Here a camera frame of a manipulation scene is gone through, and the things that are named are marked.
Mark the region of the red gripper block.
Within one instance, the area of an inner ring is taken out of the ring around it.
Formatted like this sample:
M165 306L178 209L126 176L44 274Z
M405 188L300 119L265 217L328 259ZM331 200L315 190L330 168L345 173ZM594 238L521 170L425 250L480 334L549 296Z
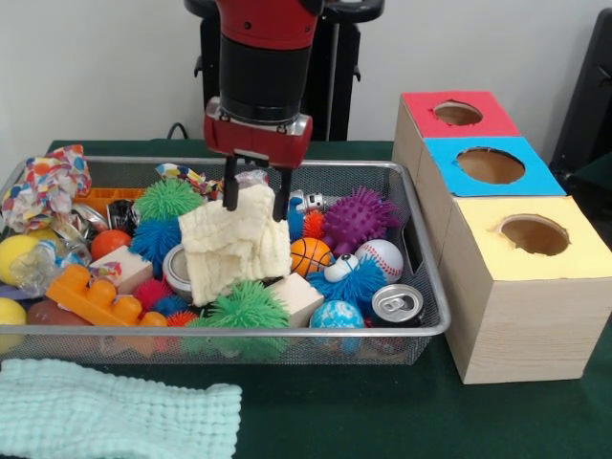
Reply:
M313 120L300 114L290 123L252 124L231 117L223 111L220 99L211 98L204 118L204 134L211 151L227 156L224 168L223 206L236 210L239 183L237 158L266 162L280 174L280 188L275 194L273 219L287 218L291 194L292 169L298 168L310 145Z

